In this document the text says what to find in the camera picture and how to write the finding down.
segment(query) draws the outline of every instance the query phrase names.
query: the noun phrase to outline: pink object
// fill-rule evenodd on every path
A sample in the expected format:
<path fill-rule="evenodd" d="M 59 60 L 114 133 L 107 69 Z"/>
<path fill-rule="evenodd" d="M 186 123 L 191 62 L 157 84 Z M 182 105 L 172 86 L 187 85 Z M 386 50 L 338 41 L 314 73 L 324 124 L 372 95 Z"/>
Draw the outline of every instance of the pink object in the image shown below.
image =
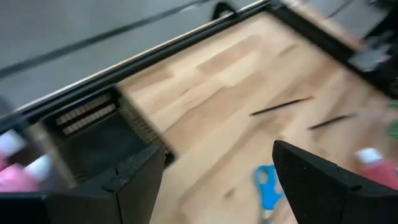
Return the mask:
<path fill-rule="evenodd" d="M 13 164 L 0 171 L 0 192 L 38 191 L 40 182 L 48 176 L 51 168 L 49 156 L 36 159 L 27 167 Z"/>
<path fill-rule="evenodd" d="M 26 143 L 14 130 L 9 130 L 0 135 L 0 170 L 5 169 L 9 163 L 8 158 L 25 147 Z"/>
<path fill-rule="evenodd" d="M 13 164 L 0 172 L 0 192 L 32 192 L 39 183 L 19 164 Z"/>
<path fill-rule="evenodd" d="M 357 152 L 364 164 L 362 175 L 379 184 L 398 190 L 397 165 L 394 161 L 383 159 L 377 149 L 366 148 Z"/>

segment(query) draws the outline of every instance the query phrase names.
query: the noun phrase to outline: black frame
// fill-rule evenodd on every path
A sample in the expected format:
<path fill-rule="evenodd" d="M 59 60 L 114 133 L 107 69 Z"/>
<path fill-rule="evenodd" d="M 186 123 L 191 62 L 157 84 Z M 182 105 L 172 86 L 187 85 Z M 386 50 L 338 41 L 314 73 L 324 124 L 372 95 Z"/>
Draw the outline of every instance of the black frame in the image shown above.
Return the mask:
<path fill-rule="evenodd" d="M 161 45 L 150 52 L 140 55 L 131 61 L 123 63 L 122 65 L 111 68 L 60 93 L 50 95 L 49 97 L 44 98 L 33 105 L 22 107 L 18 113 L 20 113 L 24 119 L 28 120 L 29 123 L 36 123 L 40 121 L 40 119 L 46 114 L 61 108 L 63 105 L 89 95 L 90 93 L 105 86 L 117 84 L 121 80 L 147 67 L 150 67 L 151 65 L 173 54 L 176 54 L 183 49 L 190 47 L 193 44 L 209 38 L 212 35 L 221 32 L 222 30 L 225 30 L 257 13 L 264 11 L 272 14 L 284 24 L 293 28 L 293 30 L 307 38 L 309 41 L 313 42 L 316 46 L 328 53 L 335 60 L 339 61 L 339 63 L 357 73 L 379 90 L 383 91 L 387 95 L 389 94 L 389 87 L 385 82 L 382 83 L 375 79 L 376 76 L 373 73 L 364 73 L 358 70 L 349 62 L 349 59 L 355 54 L 355 50 L 339 41 L 336 37 L 331 36 L 321 28 L 312 24 L 310 21 L 306 20 L 293 10 L 290 10 L 285 4 L 279 1 L 268 0 L 258 2 L 241 11 L 232 11 L 231 9 L 229 9 L 229 11 L 232 12 L 232 15 L 219 19 L 216 19 L 220 16 L 219 12 L 214 11 L 215 14 L 213 15 L 213 19 L 216 20 L 207 26 L 185 34 L 181 38 Z"/>

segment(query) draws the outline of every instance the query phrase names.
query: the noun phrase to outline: black plastic bracket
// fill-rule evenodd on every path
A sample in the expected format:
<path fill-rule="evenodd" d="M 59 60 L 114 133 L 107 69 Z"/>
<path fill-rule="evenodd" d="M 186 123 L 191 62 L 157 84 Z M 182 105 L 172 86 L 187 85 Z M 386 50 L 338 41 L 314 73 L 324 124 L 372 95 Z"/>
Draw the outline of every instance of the black plastic bracket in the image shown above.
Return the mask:
<path fill-rule="evenodd" d="M 272 158 L 297 223 L 398 223 L 398 191 L 283 141 Z"/>
<path fill-rule="evenodd" d="M 231 2 L 219 2 L 217 3 L 217 5 L 214 8 L 213 11 L 213 16 L 211 17 L 211 20 L 216 20 L 218 18 L 223 17 L 224 15 L 226 15 L 227 13 L 232 13 L 232 18 L 237 18 L 238 17 L 238 12 L 235 9 L 235 7 L 233 7 Z"/>
<path fill-rule="evenodd" d="M 269 5 L 273 10 L 277 10 L 280 7 L 284 6 L 283 2 L 281 0 L 269 0 Z"/>

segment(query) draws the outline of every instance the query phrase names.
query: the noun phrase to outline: green object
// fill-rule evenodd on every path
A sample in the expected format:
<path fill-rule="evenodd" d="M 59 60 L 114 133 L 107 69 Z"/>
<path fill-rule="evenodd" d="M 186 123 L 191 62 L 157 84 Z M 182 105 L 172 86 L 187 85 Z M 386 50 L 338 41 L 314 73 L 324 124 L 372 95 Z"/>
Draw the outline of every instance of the green object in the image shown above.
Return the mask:
<path fill-rule="evenodd" d="M 389 103 L 388 104 L 388 107 L 395 107 L 395 108 L 398 108 L 398 102 L 391 102 L 391 103 Z"/>
<path fill-rule="evenodd" d="M 389 107 L 398 108 L 398 102 L 391 102 L 388 104 Z M 393 121 L 388 128 L 388 135 L 398 138 L 398 120 Z"/>

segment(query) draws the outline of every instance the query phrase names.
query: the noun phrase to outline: pencil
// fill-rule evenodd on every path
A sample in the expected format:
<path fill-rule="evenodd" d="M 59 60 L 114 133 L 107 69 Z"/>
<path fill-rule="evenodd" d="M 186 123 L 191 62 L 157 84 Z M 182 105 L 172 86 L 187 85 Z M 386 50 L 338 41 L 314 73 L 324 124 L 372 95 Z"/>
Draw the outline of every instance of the pencil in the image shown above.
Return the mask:
<path fill-rule="evenodd" d="M 259 114 L 266 113 L 266 112 L 269 112 L 269 111 L 272 111 L 272 110 L 276 110 L 278 108 L 282 108 L 284 106 L 292 105 L 292 104 L 303 102 L 303 101 L 306 101 L 306 100 L 311 100 L 312 98 L 313 98 L 312 96 L 309 96 L 307 98 L 302 98 L 302 99 L 298 99 L 298 100 L 292 100 L 292 101 L 289 101 L 289 102 L 286 102 L 286 103 L 282 103 L 282 104 L 279 104 L 279 105 L 276 105 L 276 106 L 272 106 L 270 108 L 266 108 L 266 109 L 263 109 L 263 110 L 260 110 L 260 111 L 253 112 L 253 113 L 250 114 L 250 116 L 259 115 Z"/>
<path fill-rule="evenodd" d="M 326 126 L 326 125 L 335 123 L 335 122 L 337 122 L 337 121 L 341 121 L 342 119 L 353 118 L 353 117 L 355 117 L 356 115 L 358 115 L 358 114 L 357 114 L 357 113 L 350 113 L 350 114 L 347 114 L 347 115 L 338 116 L 338 117 L 332 118 L 332 119 L 330 119 L 330 120 L 328 120 L 328 121 L 324 121 L 324 122 L 322 122 L 322 123 L 320 123 L 320 124 L 316 124 L 316 125 L 314 125 L 314 126 L 311 126 L 311 127 L 309 127 L 308 129 L 309 129 L 309 130 L 314 130 L 314 129 L 317 129 L 317 128 L 320 128 L 320 127 L 324 127 L 324 126 Z"/>

